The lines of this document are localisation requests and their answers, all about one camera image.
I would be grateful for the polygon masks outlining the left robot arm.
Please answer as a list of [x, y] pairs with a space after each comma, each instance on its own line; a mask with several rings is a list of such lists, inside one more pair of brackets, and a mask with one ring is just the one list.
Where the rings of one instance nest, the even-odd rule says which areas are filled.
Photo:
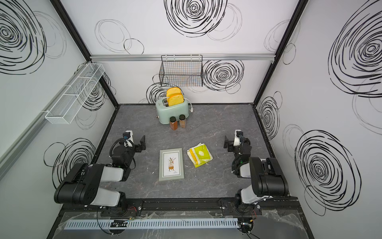
[[146, 136], [138, 144], [133, 141], [133, 132], [127, 130], [109, 150], [110, 164], [77, 163], [54, 194], [57, 204], [99, 206], [128, 209], [123, 192], [100, 187], [102, 182], [125, 182], [136, 167], [135, 154], [146, 150]]

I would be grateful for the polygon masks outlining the green picture frame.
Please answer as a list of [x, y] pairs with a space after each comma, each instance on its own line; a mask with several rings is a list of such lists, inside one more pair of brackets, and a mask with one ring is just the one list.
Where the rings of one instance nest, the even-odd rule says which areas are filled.
[[183, 151], [181, 148], [160, 150], [159, 181], [184, 179]]

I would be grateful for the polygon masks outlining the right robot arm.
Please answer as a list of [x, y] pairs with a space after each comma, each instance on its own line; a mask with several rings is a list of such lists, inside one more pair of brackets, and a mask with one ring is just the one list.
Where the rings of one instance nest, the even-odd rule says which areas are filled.
[[252, 156], [251, 141], [244, 136], [242, 130], [235, 130], [234, 140], [225, 137], [223, 147], [234, 155], [231, 172], [238, 178], [251, 180], [250, 186], [236, 193], [236, 209], [275, 197], [288, 196], [288, 183], [278, 160], [273, 157], [261, 159]]

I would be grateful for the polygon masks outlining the yellow green cloth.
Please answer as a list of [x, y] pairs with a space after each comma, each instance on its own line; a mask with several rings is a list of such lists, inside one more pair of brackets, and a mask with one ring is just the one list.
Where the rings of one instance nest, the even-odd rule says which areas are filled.
[[198, 168], [213, 160], [212, 154], [204, 143], [200, 143], [197, 146], [190, 148], [187, 151], [187, 155], [195, 168]]

